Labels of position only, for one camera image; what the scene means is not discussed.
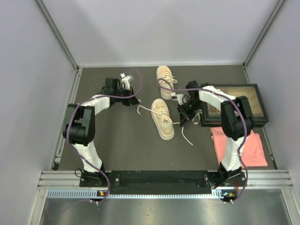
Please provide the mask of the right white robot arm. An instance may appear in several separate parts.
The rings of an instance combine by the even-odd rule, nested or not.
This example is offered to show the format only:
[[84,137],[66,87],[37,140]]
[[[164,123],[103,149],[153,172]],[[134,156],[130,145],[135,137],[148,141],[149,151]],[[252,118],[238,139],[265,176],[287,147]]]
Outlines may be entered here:
[[186,91],[188,98],[183,94],[172,93],[172,98],[178,102],[181,127],[196,117],[203,103],[217,108],[221,113],[221,128],[226,136],[225,155],[217,174],[208,176],[207,184],[211,188],[231,185],[245,166],[242,152],[255,124],[249,100],[245,96],[226,94],[212,85],[198,85],[196,81],[189,82]]

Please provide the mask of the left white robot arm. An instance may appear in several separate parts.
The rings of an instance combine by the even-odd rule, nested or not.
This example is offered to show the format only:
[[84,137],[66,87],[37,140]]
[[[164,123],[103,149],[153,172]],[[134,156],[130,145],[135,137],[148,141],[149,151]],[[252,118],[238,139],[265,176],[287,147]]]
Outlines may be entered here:
[[62,135],[83,162],[81,180],[84,182],[91,181],[96,186],[106,182],[104,165],[93,141],[96,133],[96,115],[117,102],[125,106],[139,104],[130,86],[131,81],[133,77],[124,74],[121,74],[120,80],[107,78],[99,93],[79,104],[67,106]]

